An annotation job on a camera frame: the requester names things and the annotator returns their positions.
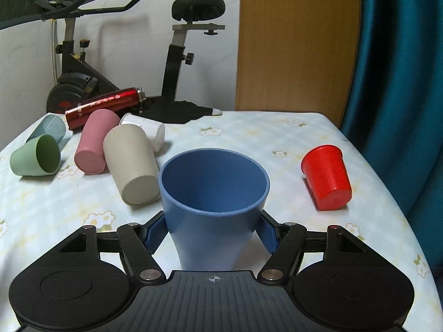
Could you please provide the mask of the red small plastic cup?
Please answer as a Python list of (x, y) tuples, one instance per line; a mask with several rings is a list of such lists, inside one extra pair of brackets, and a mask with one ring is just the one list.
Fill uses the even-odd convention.
[(338, 147), (322, 145), (313, 148), (302, 159), (300, 168), (318, 210), (339, 210), (351, 200), (351, 183)]

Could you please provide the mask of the black cloth glove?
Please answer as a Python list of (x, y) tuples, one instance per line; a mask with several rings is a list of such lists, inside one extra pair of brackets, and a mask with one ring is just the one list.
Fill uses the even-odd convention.
[(221, 116), (223, 112), (200, 107), (189, 101), (167, 101), (162, 97), (150, 97), (142, 103), (139, 116), (164, 124), (184, 125), (204, 116)]

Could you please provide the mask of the light blue plastic cup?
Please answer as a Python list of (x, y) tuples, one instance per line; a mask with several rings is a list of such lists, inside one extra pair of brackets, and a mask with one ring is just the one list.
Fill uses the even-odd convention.
[(43, 135), (49, 135), (60, 144), (66, 134), (66, 125), (60, 115), (48, 114), (43, 117), (39, 125), (33, 130), (27, 142)]

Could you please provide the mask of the black exercise bike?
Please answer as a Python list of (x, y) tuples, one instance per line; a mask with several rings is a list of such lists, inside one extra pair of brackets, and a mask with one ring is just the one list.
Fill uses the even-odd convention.
[(36, 0), (40, 20), (63, 20), (65, 32), (55, 44), (52, 58), (60, 62), (59, 75), (49, 91), (46, 111), (64, 114), (89, 100), (118, 90), (138, 88), (143, 98), (121, 109), (158, 119), (175, 110), (176, 92), (183, 64), (192, 64), (186, 49), (191, 31), (217, 35), (225, 25), (215, 23), (226, 11), (224, 0), (175, 0), (171, 5), (173, 25), (167, 36), (150, 35), (153, 27), (147, 15), (122, 14), (141, 0), (119, 7), (84, 8), (89, 0)]

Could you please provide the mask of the beige plastic cup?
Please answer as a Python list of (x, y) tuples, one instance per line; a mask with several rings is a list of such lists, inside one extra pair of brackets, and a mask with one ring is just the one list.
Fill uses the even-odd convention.
[(158, 166), (142, 128), (133, 124), (114, 127), (105, 136), (103, 149), (107, 167), (125, 204), (140, 207), (158, 199)]

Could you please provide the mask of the green plastic cup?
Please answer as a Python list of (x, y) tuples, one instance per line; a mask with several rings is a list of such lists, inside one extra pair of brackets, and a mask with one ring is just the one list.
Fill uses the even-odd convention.
[(18, 176), (53, 175), (59, 169), (61, 151), (57, 141), (44, 134), (27, 141), (11, 154), (10, 168)]

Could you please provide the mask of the wooden wardrobe panel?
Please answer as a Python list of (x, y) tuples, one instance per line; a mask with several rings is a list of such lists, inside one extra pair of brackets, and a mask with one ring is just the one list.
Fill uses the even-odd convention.
[(361, 0), (240, 0), (237, 110), (319, 112), (340, 125)]

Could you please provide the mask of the red metal thermos bottle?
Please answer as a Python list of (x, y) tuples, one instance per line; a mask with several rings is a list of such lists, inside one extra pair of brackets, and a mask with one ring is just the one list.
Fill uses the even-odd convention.
[(90, 115), (97, 110), (117, 112), (139, 106), (145, 99), (146, 95), (143, 89), (132, 87), (85, 100), (65, 112), (68, 129), (74, 131), (82, 128)]

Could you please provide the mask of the teal curtain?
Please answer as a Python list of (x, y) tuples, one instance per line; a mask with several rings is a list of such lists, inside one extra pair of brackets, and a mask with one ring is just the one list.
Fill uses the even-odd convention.
[(362, 0), (341, 126), (442, 266), (442, 0)]

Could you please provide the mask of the pink plastic cup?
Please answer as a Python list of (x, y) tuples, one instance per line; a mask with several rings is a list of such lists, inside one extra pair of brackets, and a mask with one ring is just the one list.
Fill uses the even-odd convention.
[(105, 170), (104, 138), (119, 122), (120, 117), (111, 110), (100, 109), (90, 115), (74, 154), (74, 163), (79, 170), (87, 175), (97, 175)]

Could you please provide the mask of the white plastic cup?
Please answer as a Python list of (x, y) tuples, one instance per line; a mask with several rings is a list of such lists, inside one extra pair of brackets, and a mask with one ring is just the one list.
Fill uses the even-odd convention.
[(165, 139), (166, 127), (163, 123), (159, 121), (154, 121), (151, 119), (147, 119), (145, 117), (140, 117), (138, 115), (133, 115), (131, 113), (126, 113), (120, 120), (120, 125), (136, 125), (141, 128), (147, 138), (150, 141), (150, 144), (155, 153), (158, 153)]

